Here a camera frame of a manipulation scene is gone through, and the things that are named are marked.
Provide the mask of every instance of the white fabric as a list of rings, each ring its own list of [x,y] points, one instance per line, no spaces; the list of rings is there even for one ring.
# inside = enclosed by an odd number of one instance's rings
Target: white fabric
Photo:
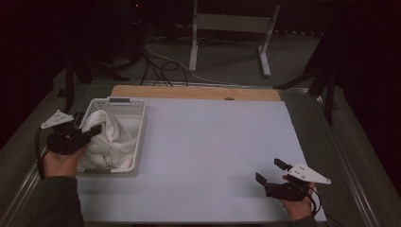
[[[82,131],[88,131],[97,124],[102,125],[102,133],[92,138],[89,148],[79,159],[78,166],[129,168],[137,138],[132,138],[131,133],[114,115],[102,110],[93,112],[85,120]]]

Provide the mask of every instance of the basket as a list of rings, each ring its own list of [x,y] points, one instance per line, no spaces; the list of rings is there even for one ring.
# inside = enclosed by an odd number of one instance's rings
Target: basket
[[[83,122],[93,112],[103,110],[107,114],[114,115],[117,120],[124,125],[132,137],[137,136],[137,143],[133,153],[133,160],[129,168],[77,168],[77,175],[80,177],[134,177],[138,166],[139,153],[142,148],[144,130],[146,125],[146,103],[145,101],[133,100],[130,98],[95,98],[91,101],[85,115]]]

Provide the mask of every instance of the dark sleeve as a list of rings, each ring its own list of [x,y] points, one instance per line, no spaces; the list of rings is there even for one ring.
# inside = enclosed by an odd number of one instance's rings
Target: dark sleeve
[[[45,178],[38,210],[29,226],[83,227],[77,182],[72,177]]]
[[[318,227],[318,223],[313,216],[308,216],[306,218],[288,222],[287,227]]]

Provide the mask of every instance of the person's left hand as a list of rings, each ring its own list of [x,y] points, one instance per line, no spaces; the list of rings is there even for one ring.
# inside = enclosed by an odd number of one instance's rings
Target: person's left hand
[[[79,148],[72,154],[63,155],[51,150],[44,156],[45,177],[75,177],[80,155],[89,147],[89,144]]]

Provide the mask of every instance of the white plastic part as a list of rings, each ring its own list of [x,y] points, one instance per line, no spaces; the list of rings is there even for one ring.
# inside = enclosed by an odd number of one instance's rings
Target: white plastic part
[[[331,184],[330,179],[325,178],[320,173],[302,163],[295,165],[288,171],[288,174],[304,182]]]
[[[72,115],[68,115],[61,112],[60,110],[57,110],[52,116],[50,116],[50,118],[42,123],[41,129],[44,130],[72,120],[74,120],[74,117]]]

